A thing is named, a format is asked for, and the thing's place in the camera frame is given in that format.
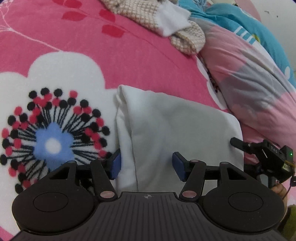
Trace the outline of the person's right hand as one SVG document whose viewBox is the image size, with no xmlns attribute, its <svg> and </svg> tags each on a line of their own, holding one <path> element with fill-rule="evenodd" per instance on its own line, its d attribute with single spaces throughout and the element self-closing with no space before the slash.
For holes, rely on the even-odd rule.
<svg viewBox="0 0 296 241">
<path fill-rule="evenodd" d="M 283 204 L 285 206 L 284 214 L 287 214 L 287 189 L 281 183 L 278 183 L 275 186 L 273 186 L 271 190 L 282 199 Z"/>
</svg>

